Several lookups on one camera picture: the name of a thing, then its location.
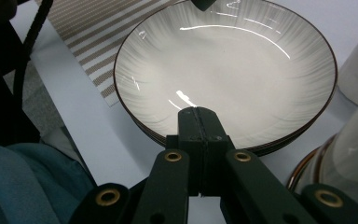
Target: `blue fabric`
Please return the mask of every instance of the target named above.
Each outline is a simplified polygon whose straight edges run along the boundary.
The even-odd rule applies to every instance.
[[[52,147],[0,147],[0,223],[68,223],[92,188],[81,165]]]

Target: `stacked plates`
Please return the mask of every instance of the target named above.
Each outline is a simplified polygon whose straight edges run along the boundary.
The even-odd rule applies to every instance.
[[[334,53],[322,34],[287,8],[190,1],[141,22],[122,44],[114,79],[120,102],[152,139],[177,134],[177,113],[211,109],[236,148],[258,155],[305,132],[331,100]]]

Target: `white bowl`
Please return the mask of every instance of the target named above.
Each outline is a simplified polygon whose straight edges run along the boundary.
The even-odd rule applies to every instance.
[[[260,0],[190,1],[141,22],[116,59],[120,102],[164,144],[177,113],[214,111],[236,148],[271,151],[303,133],[324,111],[337,82],[334,53],[295,12]]]

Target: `bowl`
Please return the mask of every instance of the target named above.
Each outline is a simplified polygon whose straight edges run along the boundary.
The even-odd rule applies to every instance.
[[[142,21],[121,45],[117,95],[135,123],[164,146],[189,106],[214,111],[235,148],[258,155],[299,137],[337,83],[334,53],[307,20],[260,1],[190,1]]]
[[[339,133],[298,164],[287,188],[301,193],[316,183],[337,188],[358,203],[358,109]]]

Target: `plate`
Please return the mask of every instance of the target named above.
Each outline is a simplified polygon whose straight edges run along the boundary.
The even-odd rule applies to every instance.
[[[265,154],[320,116],[337,83],[323,35],[295,12],[259,0],[190,1],[148,17],[126,38],[114,67],[120,102],[164,145],[177,113],[214,111],[236,148]]]

